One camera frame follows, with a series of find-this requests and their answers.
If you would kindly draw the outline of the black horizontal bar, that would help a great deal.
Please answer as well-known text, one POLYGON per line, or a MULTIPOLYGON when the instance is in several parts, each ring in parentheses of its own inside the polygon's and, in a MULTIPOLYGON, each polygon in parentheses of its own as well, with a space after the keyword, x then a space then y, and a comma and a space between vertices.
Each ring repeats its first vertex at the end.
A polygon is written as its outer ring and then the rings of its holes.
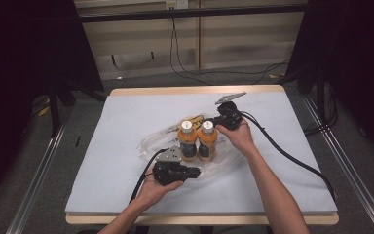
POLYGON ((80 15, 80 22, 106 22, 124 20, 160 20, 195 17, 218 17, 233 15, 253 15, 253 14, 278 14, 297 13, 308 9, 307 4, 287 4, 287 5, 266 5, 251 7, 229 7, 229 8, 202 8, 188 10, 162 10, 149 12, 132 12, 117 14, 86 14, 80 15))

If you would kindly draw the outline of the person's right hand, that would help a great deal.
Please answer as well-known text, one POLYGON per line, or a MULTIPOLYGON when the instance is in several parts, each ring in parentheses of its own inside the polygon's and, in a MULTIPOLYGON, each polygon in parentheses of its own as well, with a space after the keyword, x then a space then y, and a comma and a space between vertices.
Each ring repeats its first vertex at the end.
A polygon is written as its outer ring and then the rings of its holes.
POLYGON ((216 129, 225 135, 245 157, 254 156, 259 153, 254 144, 250 126, 245 120, 242 120, 235 130, 228 130, 222 125, 217 125, 216 129))

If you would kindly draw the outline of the orange juice bottle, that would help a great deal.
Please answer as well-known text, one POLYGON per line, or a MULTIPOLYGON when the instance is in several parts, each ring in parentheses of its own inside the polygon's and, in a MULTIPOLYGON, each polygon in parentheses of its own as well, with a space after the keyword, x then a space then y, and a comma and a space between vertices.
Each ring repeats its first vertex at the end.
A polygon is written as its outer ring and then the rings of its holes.
POLYGON ((210 161, 215 156, 215 143, 218 133, 211 121, 204 121, 198 131, 199 158, 202 161, 210 161))
POLYGON ((181 123, 177 138, 180 144, 182 160, 185 162, 194 161, 197 157, 196 140, 198 135, 191 121, 183 121, 181 123))

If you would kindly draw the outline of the black curtain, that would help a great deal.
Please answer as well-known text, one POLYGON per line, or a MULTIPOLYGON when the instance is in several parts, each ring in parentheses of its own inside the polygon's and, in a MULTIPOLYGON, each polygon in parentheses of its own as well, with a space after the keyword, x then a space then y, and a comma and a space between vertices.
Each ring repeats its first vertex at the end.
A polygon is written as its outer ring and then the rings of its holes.
POLYGON ((0 182, 12 165, 32 101, 103 89, 74 0, 0 0, 0 182))
POLYGON ((374 139, 374 0, 308 0, 286 75, 302 93, 322 75, 374 139))

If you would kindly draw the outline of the black stand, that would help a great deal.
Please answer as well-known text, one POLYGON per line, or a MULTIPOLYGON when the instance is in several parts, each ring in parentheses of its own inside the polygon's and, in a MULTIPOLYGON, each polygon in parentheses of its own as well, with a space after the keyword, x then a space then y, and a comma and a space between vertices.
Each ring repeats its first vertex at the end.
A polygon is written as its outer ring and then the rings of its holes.
POLYGON ((65 79, 52 80, 48 88, 48 96, 52 118, 51 137, 55 137, 61 126, 59 119, 58 102, 61 101, 64 106, 73 106, 76 102, 76 99, 72 95, 70 83, 65 79))
POLYGON ((325 100, 324 100, 324 78, 321 71, 318 72, 317 78, 317 109, 318 115, 322 123, 326 121, 325 116, 325 100))

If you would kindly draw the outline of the white wall socket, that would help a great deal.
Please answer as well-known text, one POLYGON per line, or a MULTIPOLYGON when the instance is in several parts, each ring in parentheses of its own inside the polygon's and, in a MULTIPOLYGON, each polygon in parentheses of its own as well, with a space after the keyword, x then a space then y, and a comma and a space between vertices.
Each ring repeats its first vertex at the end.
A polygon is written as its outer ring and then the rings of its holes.
POLYGON ((188 8, 188 0, 166 0, 167 10, 185 10, 188 8))

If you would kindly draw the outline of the person's left hand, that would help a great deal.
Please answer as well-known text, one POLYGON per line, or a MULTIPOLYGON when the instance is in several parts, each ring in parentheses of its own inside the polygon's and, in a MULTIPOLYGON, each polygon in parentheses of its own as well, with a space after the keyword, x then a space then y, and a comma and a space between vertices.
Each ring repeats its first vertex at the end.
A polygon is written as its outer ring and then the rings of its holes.
POLYGON ((146 211, 157 204, 167 193, 183 185, 183 181, 176 181, 168 185, 161 185, 152 175, 148 175, 135 198, 142 210, 146 211))

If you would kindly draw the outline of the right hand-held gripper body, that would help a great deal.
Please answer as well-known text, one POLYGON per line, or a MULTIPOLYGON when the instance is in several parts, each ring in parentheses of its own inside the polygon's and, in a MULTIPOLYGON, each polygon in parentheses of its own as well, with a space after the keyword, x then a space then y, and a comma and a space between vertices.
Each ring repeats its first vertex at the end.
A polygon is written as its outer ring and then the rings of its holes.
POLYGON ((216 102, 218 104, 217 111, 222 121, 218 125, 222 125, 228 130, 235 130, 239 127, 243 117, 237 106, 233 103, 235 98, 239 98, 245 95, 245 92, 231 94, 222 97, 216 102))

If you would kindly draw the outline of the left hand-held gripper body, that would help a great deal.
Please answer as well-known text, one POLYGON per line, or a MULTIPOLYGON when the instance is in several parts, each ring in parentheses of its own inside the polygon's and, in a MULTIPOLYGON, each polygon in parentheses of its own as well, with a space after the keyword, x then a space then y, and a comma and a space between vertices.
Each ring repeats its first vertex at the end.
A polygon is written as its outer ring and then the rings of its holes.
POLYGON ((187 167, 181 164, 181 151, 177 146, 166 149, 155 158, 153 176, 161 185, 185 181, 187 167))

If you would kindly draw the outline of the clear plastic bag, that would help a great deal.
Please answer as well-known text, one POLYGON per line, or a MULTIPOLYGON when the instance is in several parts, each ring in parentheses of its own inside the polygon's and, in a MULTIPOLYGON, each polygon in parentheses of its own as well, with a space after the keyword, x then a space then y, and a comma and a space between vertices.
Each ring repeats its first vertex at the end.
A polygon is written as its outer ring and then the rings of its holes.
MULTIPOLYGON (((139 157, 150 164, 155 164, 155 158, 166 149, 180 144, 176 132, 167 133, 166 130, 158 131, 140 142, 137 149, 139 157)), ((199 142, 196 141, 197 157, 192 162, 182 160, 181 164, 186 167, 196 167, 201 170, 198 179, 207 179, 212 176, 220 175, 224 171, 232 171, 242 159, 242 153, 233 146, 230 140, 219 135, 215 143, 215 156, 210 161, 202 161, 199 158, 199 142)))

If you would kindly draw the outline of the metal floor rail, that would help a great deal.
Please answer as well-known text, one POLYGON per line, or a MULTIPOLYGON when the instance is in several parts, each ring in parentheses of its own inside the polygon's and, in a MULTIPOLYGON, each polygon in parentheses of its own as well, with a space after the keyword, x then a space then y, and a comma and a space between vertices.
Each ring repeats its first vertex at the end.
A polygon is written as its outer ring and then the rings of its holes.
POLYGON ((358 200, 366 210, 368 216, 370 217, 372 223, 374 224, 374 196, 370 193, 366 185, 363 183, 354 165, 348 158, 345 150, 339 143, 337 137, 333 134, 328 126, 324 125, 324 121, 319 116, 318 108, 314 101, 309 96, 303 96, 303 100, 316 125, 321 128, 320 133, 330 147, 332 154, 339 163, 339 166, 341 167, 342 171, 345 174, 345 177, 349 181, 356 197, 358 198, 358 200))
POLYGON ((57 128, 55 135, 51 137, 51 140, 43 155, 40 165, 27 189, 27 192, 23 196, 21 204, 19 205, 17 212, 9 225, 6 234, 22 234, 24 227, 35 206, 39 192, 43 186, 51 163, 56 156, 58 146, 64 135, 65 125, 67 121, 68 119, 65 118, 57 128))

